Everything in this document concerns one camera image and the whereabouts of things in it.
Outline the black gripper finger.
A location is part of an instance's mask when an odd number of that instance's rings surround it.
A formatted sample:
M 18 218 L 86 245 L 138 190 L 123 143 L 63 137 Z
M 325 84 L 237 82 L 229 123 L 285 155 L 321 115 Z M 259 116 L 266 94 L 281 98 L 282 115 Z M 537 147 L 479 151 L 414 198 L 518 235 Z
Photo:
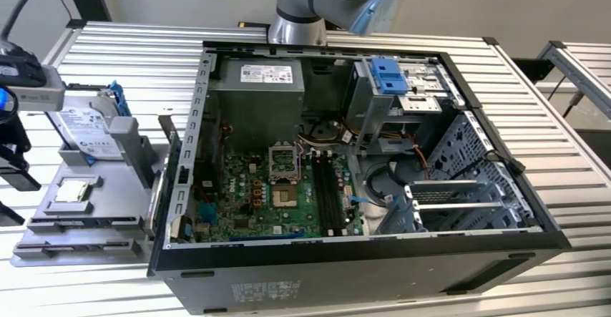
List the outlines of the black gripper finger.
M 26 219 L 11 207 L 0 203 L 0 225 L 23 225 Z
M 2 179 L 22 192 L 38 191 L 42 188 L 40 183 L 30 175 L 27 170 L 2 168 Z

